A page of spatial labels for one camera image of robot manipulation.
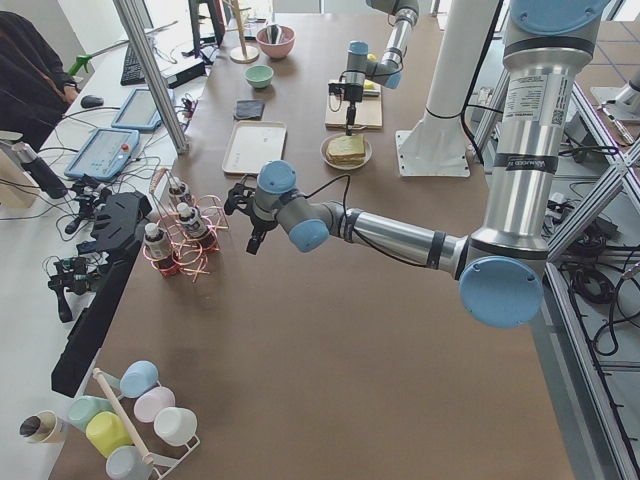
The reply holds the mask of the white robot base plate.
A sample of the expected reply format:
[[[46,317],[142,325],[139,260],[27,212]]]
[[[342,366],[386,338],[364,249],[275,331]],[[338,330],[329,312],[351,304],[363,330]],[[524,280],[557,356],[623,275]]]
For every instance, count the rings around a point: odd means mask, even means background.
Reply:
[[[467,138],[460,127],[452,132],[427,133],[420,140],[415,132],[395,132],[399,173],[403,177],[470,176],[466,158]]]

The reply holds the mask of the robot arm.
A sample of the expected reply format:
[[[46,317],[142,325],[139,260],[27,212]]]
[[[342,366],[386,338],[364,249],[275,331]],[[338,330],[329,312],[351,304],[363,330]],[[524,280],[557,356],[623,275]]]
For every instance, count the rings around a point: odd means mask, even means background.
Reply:
[[[329,236],[369,246],[401,262],[449,272],[477,320],[511,328],[534,318],[543,298],[548,247],[542,224],[557,169],[566,110],[576,75],[592,59],[601,1],[516,1],[503,62],[509,74],[501,135],[482,226],[458,238],[374,215],[343,203],[312,204],[293,167],[267,163],[247,212],[247,249],[286,231],[303,252]]]
[[[355,125],[357,104],[363,98],[364,82],[370,80],[391,89],[399,85],[407,44],[419,20],[419,2],[415,0],[367,0],[366,4],[393,16],[394,22],[380,60],[368,58],[369,47],[366,42],[350,42],[346,69],[341,74],[342,96],[348,102],[345,121],[345,134],[348,136]]]

